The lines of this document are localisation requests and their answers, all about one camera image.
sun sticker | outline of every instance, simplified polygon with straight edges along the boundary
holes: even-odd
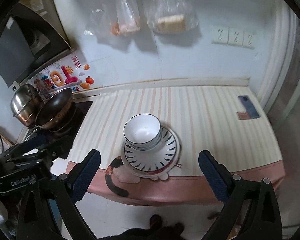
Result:
[[[72,67],[66,67],[66,72],[69,74],[73,74],[73,68]]]

floor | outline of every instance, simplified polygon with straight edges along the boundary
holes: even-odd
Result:
[[[149,218],[153,214],[159,214],[163,218],[164,225],[182,222],[185,225],[182,236],[188,240],[201,239],[212,224],[207,217],[219,212],[223,207],[223,205],[129,206],[89,193],[86,193],[76,206],[97,238],[118,235],[129,228],[149,228]],[[64,224],[61,231],[64,238],[71,240]]]

electrical outlet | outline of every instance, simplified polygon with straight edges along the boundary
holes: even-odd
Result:
[[[239,46],[242,47],[243,44],[243,31],[230,28],[229,29],[229,45]]]
[[[254,33],[244,31],[243,34],[243,47],[254,49],[256,47],[257,37]]]
[[[229,37],[229,27],[213,26],[212,43],[227,44]]]

plastic bag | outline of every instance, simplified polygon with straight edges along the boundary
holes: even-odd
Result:
[[[191,3],[186,0],[144,0],[150,29],[158,33],[181,33],[198,25]]]
[[[136,0],[95,0],[84,34],[111,40],[111,36],[127,36],[139,30]]]
[[[140,15],[136,0],[115,0],[120,34],[140,31]]]
[[[119,34],[118,18],[114,0],[89,0],[90,14],[83,32],[99,39],[107,39]]]

backsplash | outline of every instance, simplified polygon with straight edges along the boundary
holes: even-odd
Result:
[[[77,50],[48,66],[27,83],[39,91],[43,100],[47,100],[64,88],[71,88],[75,93],[102,87],[100,79],[94,75],[82,52]]]

